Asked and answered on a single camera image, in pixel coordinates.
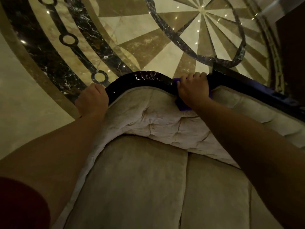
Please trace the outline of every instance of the tufted sofa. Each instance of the tufted sofa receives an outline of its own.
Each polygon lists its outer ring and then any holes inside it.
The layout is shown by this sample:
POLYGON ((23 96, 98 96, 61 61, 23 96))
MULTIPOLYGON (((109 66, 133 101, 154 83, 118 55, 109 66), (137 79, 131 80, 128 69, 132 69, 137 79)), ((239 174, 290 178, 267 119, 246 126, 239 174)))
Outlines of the tufted sofa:
MULTIPOLYGON (((132 88, 112 102, 57 228, 281 228, 237 163, 176 96, 132 88)), ((213 99, 305 148, 304 123, 219 86, 213 99)))

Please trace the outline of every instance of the tufted upholstery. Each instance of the tufted upholstery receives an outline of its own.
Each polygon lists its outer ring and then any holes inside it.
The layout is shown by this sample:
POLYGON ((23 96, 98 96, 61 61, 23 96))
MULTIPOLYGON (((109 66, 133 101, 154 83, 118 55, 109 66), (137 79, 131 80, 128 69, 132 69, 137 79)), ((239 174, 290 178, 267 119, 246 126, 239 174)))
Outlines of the tufted upholstery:
MULTIPOLYGON (((148 137, 238 167, 195 112, 178 110, 175 98, 159 90, 142 88, 122 95, 109 108, 71 200, 53 228, 63 228, 98 154, 108 142, 124 133, 148 137)), ((213 91, 213 99, 263 123, 297 147, 305 147, 304 123, 223 87, 213 91)))

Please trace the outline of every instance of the purple cloth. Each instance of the purple cloth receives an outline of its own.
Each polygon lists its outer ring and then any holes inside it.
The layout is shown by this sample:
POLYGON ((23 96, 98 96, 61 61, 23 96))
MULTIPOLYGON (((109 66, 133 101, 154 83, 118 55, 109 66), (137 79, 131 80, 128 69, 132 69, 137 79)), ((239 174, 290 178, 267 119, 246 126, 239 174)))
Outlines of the purple cloth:
MULTIPOLYGON (((177 81, 180 81, 180 78, 173 78, 173 81, 177 83, 177 81)), ((212 92, 209 90, 209 97, 212 98, 212 92)), ((189 106, 187 106, 181 98, 178 96, 178 98, 175 100, 175 104, 179 108, 180 111, 190 111, 192 110, 189 106)))

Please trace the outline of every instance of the person's right hand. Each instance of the person's right hand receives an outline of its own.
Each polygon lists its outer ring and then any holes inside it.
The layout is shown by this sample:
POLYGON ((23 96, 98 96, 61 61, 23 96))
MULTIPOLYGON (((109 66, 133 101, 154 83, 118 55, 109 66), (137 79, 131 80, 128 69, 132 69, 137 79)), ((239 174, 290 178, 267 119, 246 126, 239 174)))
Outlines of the person's right hand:
POLYGON ((75 106, 81 116, 97 113, 104 117, 108 110, 109 98, 102 85, 92 83, 81 92, 75 106))
POLYGON ((209 84, 204 72, 183 75, 180 82, 177 82, 177 87, 179 97, 193 110, 209 99, 209 84))

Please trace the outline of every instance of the red shirt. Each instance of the red shirt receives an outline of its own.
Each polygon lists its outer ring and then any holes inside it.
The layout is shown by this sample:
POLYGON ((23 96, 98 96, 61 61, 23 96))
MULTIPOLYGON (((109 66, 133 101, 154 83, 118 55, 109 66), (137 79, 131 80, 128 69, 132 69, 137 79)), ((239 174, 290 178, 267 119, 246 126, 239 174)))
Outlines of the red shirt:
POLYGON ((31 187, 0 177, 0 228, 48 229, 50 210, 44 198, 31 187))

